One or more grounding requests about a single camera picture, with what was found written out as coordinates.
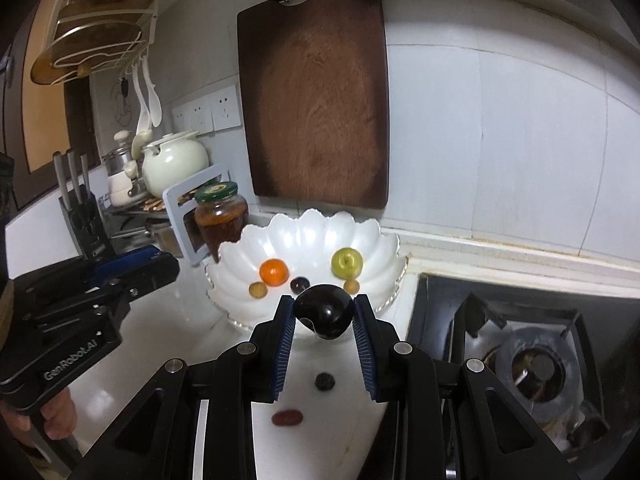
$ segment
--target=glass jar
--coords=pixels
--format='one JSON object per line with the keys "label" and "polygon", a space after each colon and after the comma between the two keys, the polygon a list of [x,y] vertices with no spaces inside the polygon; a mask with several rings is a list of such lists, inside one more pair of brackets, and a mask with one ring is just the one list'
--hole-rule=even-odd
{"label": "glass jar", "polygon": [[213,259],[220,260],[222,242],[237,242],[246,225],[249,206],[235,182],[204,184],[196,191],[195,220]]}

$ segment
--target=teapot lid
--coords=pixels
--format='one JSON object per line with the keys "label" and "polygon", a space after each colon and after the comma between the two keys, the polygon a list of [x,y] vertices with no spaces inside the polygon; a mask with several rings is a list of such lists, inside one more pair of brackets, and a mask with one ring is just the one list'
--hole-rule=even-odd
{"label": "teapot lid", "polygon": [[185,130],[183,132],[178,132],[177,134],[168,134],[168,135],[160,137],[160,139],[158,139],[158,140],[154,140],[154,142],[150,142],[150,143],[146,144],[145,145],[145,149],[146,148],[152,148],[152,147],[155,147],[155,146],[160,146],[160,144],[164,144],[165,142],[168,142],[169,140],[180,139],[181,137],[187,137],[187,136],[194,137],[199,133],[200,132],[198,130]]}

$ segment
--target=red date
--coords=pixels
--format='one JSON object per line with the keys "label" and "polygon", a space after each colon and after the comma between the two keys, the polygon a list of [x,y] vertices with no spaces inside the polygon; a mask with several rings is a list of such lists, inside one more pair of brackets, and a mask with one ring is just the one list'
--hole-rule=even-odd
{"label": "red date", "polygon": [[303,418],[299,410],[282,410],[271,415],[271,422],[276,426],[297,426]]}

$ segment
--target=white countertop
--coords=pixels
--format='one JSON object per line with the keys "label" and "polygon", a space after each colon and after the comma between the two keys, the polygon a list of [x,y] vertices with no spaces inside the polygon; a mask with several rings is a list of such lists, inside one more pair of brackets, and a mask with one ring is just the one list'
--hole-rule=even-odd
{"label": "white countertop", "polygon": [[[482,282],[640,298],[640,268],[500,246],[487,242],[399,232],[410,256],[393,305],[382,315],[405,338],[422,272]],[[122,345],[71,384],[78,407],[75,432],[88,449],[148,378],[170,358],[188,363],[215,359],[249,335],[233,327],[206,297],[201,268],[180,263],[174,285],[132,304],[122,325]],[[351,329],[333,342],[295,340],[287,380],[275,404],[254,404],[254,451],[262,479],[355,479],[376,434],[384,406],[364,389]],[[326,393],[315,376],[330,372],[336,387]],[[271,415],[295,408],[296,427],[278,428]],[[198,476],[196,460],[195,478]]]}

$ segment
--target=screw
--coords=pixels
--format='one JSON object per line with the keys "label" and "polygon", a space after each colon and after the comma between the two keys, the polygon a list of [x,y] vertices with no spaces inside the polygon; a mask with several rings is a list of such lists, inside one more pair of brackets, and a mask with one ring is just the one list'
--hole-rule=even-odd
{"label": "screw", "polygon": [[169,359],[167,362],[164,363],[164,369],[169,372],[170,374],[175,374],[176,372],[179,372],[180,370],[182,370],[182,367],[184,365],[182,364],[182,361],[180,359]]}
{"label": "screw", "polygon": [[399,341],[394,345],[394,351],[400,355],[407,355],[414,351],[414,347],[412,347],[409,343]]}
{"label": "screw", "polygon": [[250,343],[248,341],[245,341],[244,343],[240,343],[237,347],[236,350],[238,350],[238,353],[240,355],[249,355],[255,352],[255,345],[253,343]]}
{"label": "screw", "polygon": [[466,367],[477,374],[484,370],[484,363],[480,359],[469,359],[469,361],[466,362]]}

